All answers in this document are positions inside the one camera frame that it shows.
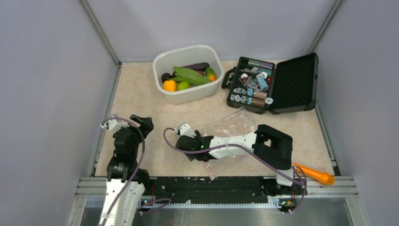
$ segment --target cable tie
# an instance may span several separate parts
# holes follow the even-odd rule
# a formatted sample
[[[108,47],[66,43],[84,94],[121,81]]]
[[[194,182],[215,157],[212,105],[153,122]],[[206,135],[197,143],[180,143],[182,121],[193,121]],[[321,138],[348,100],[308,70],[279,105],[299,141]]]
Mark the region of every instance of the cable tie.
[[[104,218],[104,219],[109,219],[109,218],[111,218],[111,214],[102,213],[101,217]]]
[[[104,124],[100,124],[100,127],[102,129],[107,129],[108,128],[108,122],[104,123]]]
[[[230,151],[230,148],[229,148],[230,139],[231,139],[230,137],[227,137],[227,139],[226,139],[226,149],[228,152]]]

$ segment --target black bracket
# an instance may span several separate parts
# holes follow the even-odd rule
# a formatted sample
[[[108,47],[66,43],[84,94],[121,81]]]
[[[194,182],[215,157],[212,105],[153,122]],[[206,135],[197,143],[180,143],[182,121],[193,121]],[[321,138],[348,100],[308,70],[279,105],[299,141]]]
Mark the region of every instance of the black bracket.
[[[152,118],[141,118],[136,115],[130,116],[130,119],[137,122],[140,126],[138,128],[128,126],[121,128],[113,134],[115,150],[113,156],[107,166],[107,179],[121,179],[125,182],[133,174],[137,167],[137,154],[139,144],[143,141],[143,137],[154,129]],[[134,181],[145,182],[149,180],[149,174],[146,170],[138,169]]]
[[[234,67],[233,69],[228,70],[224,74],[224,78],[223,78],[223,81],[222,81],[222,89],[225,89],[225,88],[229,88],[230,89],[231,82],[233,81],[236,69],[237,69],[237,67]]]
[[[254,154],[278,170],[292,167],[292,137],[268,125],[258,125]]]

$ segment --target white wall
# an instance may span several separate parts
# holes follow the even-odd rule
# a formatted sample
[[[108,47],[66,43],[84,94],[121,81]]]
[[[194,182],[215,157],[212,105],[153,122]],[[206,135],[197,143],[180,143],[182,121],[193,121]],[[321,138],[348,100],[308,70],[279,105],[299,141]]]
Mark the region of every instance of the white wall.
[[[0,225],[65,225],[116,67],[77,0],[0,2]]]
[[[306,53],[334,0],[89,0],[121,61],[194,44],[222,59]]]
[[[346,1],[316,52],[318,94],[371,225],[397,225],[399,1]]]

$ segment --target screwdriver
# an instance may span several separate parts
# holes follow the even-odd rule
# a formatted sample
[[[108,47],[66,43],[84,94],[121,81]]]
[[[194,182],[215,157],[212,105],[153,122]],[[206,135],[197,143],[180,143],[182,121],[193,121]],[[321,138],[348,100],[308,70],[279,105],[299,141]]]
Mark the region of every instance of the screwdriver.
[[[315,180],[318,180],[320,183],[325,184],[325,185],[333,185],[335,182],[335,178],[331,175],[329,175],[328,173],[322,173],[319,171],[316,171],[314,169],[310,169],[308,167],[305,166],[301,166],[299,164],[296,163],[292,163],[294,166],[300,167],[306,176],[311,177]],[[296,171],[298,173],[301,173],[301,170],[296,168]]]

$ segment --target beige floor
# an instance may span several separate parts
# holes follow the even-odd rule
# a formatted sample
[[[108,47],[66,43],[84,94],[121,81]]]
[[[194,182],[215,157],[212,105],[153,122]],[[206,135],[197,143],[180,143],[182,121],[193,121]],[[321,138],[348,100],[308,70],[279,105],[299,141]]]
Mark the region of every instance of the beige floor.
[[[225,71],[233,68],[237,61],[223,61]],[[149,134],[146,151],[140,168],[149,171],[150,176],[207,176],[209,171],[199,161],[190,162],[179,152],[169,148],[162,137],[166,127],[177,127],[183,122],[198,129],[211,121],[217,120],[237,109],[225,103],[228,90],[219,88],[210,97],[184,103],[169,104],[157,89],[152,73],[152,63],[123,64],[111,113],[129,118],[131,114],[140,117],[152,117],[154,130]],[[258,115],[250,114],[257,124],[267,124],[281,130],[294,139],[292,160],[301,165],[334,174],[326,144],[321,133],[319,121],[314,110],[308,112],[273,115],[269,112]],[[177,135],[168,133],[172,144]],[[106,176],[106,167],[113,152],[113,138],[106,132],[96,176]],[[213,160],[209,169],[218,176],[272,176],[270,169],[252,157]]]

